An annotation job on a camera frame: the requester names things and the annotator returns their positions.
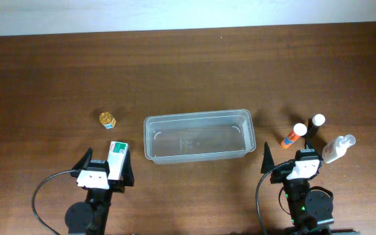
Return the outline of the orange tube white cap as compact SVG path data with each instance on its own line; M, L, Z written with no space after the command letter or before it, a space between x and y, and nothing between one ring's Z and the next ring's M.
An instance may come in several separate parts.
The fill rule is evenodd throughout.
M307 133L307 127L303 123L294 125L292 131L281 141L281 146L285 149L289 148L297 139Z

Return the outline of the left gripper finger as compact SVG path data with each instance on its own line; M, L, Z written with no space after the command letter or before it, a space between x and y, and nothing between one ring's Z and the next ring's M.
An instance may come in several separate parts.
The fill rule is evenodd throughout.
M72 167L73 170L82 170L86 168L92 159L92 148L88 148L84 156Z
M124 162L123 162L123 168L121 171L122 176L122 182L124 186L127 187L133 187L134 186L134 175L133 170L131 166L131 154L130 151L128 151L125 155Z

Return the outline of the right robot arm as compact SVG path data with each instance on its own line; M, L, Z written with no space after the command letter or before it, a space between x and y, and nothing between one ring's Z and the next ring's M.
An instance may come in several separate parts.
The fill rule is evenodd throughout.
M320 186L310 186L309 181L319 174L323 159L306 140L305 148L298 150L293 159L276 165L268 143L264 144L264 157L260 173L261 179L255 191L258 221L262 232L267 234L259 206L259 189L263 181L270 177L271 184L281 183L289 209L286 211L293 226L286 228L287 234L331 234L334 223L334 194Z

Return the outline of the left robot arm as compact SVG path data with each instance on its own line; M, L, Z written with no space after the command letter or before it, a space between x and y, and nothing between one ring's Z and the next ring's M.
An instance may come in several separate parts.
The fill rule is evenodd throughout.
M134 185L131 155L124 155L117 180L109 180L112 167L105 160L92 159L89 148L72 167L70 175L76 184L87 191L86 199L70 206L65 214L69 234L104 234L108 213L114 193L124 193L126 187Z

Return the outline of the white spray bottle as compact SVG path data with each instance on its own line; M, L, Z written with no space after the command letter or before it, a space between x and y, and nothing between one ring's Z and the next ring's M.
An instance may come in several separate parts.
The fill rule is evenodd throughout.
M347 150L355 144L356 138L351 134L338 136L335 140L325 145L322 150L322 158L325 163L332 163L344 156Z

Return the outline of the dark bottle white cap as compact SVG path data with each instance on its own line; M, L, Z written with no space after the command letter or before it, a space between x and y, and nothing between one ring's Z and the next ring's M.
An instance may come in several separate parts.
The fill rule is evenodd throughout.
M312 118L309 118L305 123L307 126L307 132L303 135L303 138L311 138L314 136L325 121L326 118L322 114L316 114Z

